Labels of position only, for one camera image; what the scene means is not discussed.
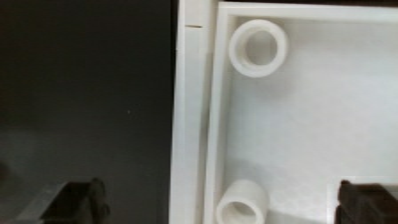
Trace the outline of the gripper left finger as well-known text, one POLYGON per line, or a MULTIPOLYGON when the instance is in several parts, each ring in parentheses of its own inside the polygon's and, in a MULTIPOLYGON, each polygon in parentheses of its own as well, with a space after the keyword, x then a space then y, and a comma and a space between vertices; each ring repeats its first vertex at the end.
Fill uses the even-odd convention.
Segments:
POLYGON ((18 217, 18 224, 110 224, 103 181, 71 181, 45 186, 18 217))

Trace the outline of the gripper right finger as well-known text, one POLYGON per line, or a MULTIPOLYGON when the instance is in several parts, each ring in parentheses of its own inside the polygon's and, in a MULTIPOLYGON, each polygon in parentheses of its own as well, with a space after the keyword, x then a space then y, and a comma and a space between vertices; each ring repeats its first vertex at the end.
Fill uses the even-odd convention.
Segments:
POLYGON ((334 224, 398 224, 398 199, 384 186, 341 181, 334 224))

